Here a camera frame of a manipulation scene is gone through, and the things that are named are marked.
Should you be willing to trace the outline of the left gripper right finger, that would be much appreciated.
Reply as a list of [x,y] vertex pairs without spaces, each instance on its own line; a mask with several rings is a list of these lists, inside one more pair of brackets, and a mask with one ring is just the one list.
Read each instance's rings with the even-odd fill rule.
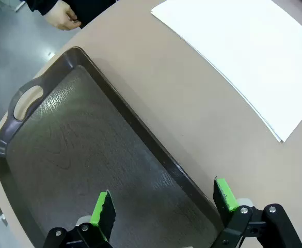
[[237,200],[225,178],[215,178],[213,200],[224,229],[212,247],[241,247],[245,238],[256,238],[262,247],[302,247],[284,208],[269,204],[257,209],[246,198]]

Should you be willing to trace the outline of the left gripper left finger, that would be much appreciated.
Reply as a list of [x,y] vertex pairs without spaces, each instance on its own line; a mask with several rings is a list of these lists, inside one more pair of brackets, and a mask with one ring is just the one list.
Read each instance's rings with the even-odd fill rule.
[[110,192],[101,192],[91,216],[80,218],[70,231],[62,227],[52,228],[43,247],[111,247],[109,240],[115,218]]

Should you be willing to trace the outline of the person's right hand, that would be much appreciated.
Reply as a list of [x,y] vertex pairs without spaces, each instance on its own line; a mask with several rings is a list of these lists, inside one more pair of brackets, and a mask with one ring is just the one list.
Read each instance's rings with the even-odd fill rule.
[[70,5],[64,1],[57,1],[52,9],[44,15],[44,18],[48,23],[60,30],[73,30],[82,24]]

